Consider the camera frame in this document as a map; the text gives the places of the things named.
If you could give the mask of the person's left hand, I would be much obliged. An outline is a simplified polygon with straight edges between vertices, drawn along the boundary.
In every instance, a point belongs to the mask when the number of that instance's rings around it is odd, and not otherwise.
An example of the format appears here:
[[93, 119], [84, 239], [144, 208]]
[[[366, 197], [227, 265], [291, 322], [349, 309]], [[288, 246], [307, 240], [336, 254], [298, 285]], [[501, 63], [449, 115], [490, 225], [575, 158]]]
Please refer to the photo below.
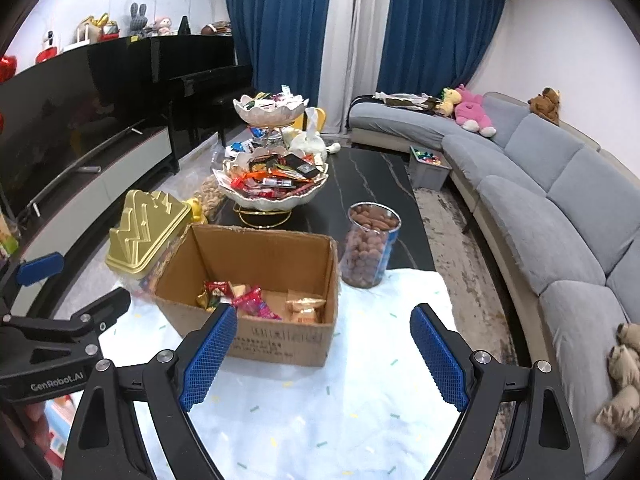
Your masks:
[[50, 450], [51, 443], [49, 422], [44, 412], [45, 407], [44, 403], [30, 404], [24, 407], [24, 414], [28, 419], [26, 422], [27, 433], [43, 454]]

